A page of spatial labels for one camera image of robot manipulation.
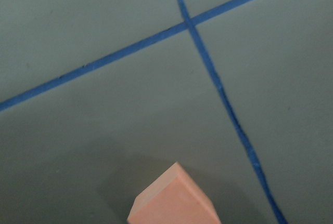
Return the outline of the orange foam block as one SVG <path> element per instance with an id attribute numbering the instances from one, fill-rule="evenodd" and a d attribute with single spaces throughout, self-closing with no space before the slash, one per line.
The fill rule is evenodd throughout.
<path id="1" fill-rule="evenodd" d="M 128 223 L 221 223 L 212 201 L 176 162 L 134 200 Z"/>

